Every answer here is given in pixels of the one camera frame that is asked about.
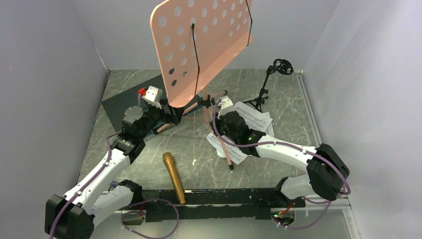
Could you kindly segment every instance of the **small black tripod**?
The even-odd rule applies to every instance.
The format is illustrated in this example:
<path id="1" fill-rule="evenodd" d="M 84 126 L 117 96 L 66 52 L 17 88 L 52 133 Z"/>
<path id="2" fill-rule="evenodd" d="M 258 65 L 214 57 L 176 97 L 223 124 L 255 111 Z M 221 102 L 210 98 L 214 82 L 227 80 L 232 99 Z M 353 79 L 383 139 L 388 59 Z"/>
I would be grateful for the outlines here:
<path id="1" fill-rule="evenodd" d="M 268 94 L 268 90 L 265 89 L 267 85 L 268 77 L 271 74 L 274 74 L 278 71 L 282 75 L 291 75 L 293 74 L 293 67 L 292 64 L 287 60 L 282 59 L 275 59 L 272 66 L 269 66 L 267 69 L 267 76 L 265 77 L 264 84 L 262 85 L 261 90 L 259 91 L 259 96 L 254 98 L 253 100 L 244 101 L 244 103 L 250 103 L 255 109 L 259 112 L 262 112 L 261 105 L 265 103 L 265 100 L 268 99 L 268 96 L 262 97 L 264 94 Z"/>

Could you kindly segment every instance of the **gold microphone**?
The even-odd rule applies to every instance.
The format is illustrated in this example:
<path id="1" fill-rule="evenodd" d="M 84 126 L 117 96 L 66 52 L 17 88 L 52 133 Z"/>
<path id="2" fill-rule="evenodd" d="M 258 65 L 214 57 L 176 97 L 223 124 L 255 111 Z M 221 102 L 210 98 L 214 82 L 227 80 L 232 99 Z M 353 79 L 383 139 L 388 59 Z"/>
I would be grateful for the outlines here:
<path id="1" fill-rule="evenodd" d="M 167 152 L 163 154 L 163 162 L 169 171 L 170 178 L 173 183 L 174 190 L 176 191 L 177 199 L 180 204 L 185 204 L 185 193 L 183 192 L 182 182 L 180 181 L 179 174 L 174 164 L 174 157 L 171 153 Z"/>

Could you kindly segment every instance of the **perforated panel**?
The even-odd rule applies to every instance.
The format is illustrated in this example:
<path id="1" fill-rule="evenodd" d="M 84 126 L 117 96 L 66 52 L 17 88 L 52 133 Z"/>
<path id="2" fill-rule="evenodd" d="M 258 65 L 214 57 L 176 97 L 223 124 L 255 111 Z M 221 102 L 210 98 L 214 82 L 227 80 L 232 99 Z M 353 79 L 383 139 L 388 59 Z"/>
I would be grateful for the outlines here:
<path id="1" fill-rule="evenodd" d="M 245 0 L 167 0 L 155 7 L 150 26 L 166 87 L 173 107 L 185 106 L 248 42 L 250 17 Z"/>

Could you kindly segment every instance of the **black elastic cord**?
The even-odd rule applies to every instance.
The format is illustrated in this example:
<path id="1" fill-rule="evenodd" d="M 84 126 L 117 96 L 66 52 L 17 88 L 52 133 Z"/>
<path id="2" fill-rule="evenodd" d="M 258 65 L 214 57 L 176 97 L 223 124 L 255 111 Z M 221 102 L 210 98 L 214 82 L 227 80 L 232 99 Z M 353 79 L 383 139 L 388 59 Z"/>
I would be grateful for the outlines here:
<path id="1" fill-rule="evenodd" d="M 197 65 L 198 65 L 198 76 L 197 76 L 197 83 L 195 85 L 195 94 L 194 94 L 194 97 L 195 97 L 197 95 L 197 89 L 198 89 L 199 72 L 201 71 L 199 67 L 197 45 L 195 44 L 195 23 L 192 23 L 192 39 L 194 40 L 195 56 L 197 57 Z"/>
<path id="2" fill-rule="evenodd" d="M 248 37 L 248 44 L 246 45 L 246 46 L 249 46 L 249 40 L 250 40 L 250 33 L 251 33 L 251 31 L 252 31 L 252 15 L 250 14 L 250 9 L 249 9 L 249 4 L 248 4 L 248 0 L 245 0 L 246 1 L 246 6 L 248 7 L 248 12 L 249 12 L 249 17 L 251 18 L 251 27 L 250 27 L 250 29 L 249 29 L 249 37 Z"/>

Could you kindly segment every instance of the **white wall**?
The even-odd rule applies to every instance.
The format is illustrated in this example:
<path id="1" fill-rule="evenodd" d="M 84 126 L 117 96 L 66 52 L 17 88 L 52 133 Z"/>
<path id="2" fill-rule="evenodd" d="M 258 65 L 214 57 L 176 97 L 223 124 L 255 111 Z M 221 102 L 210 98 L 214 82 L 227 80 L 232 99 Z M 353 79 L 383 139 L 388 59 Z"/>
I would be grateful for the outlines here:
<path id="1" fill-rule="evenodd" d="M 341 0 L 305 67 L 364 239 L 422 235 L 422 3 Z"/>
<path id="2" fill-rule="evenodd" d="M 159 69 L 149 19 L 161 2 L 73 0 L 108 69 Z M 274 59 L 284 58 L 303 69 L 338 2 L 255 0 L 255 40 L 228 68 L 266 69 Z"/>
<path id="3" fill-rule="evenodd" d="M 45 239 L 75 185 L 106 70 L 70 0 L 0 1 L 0 238 Z"/>

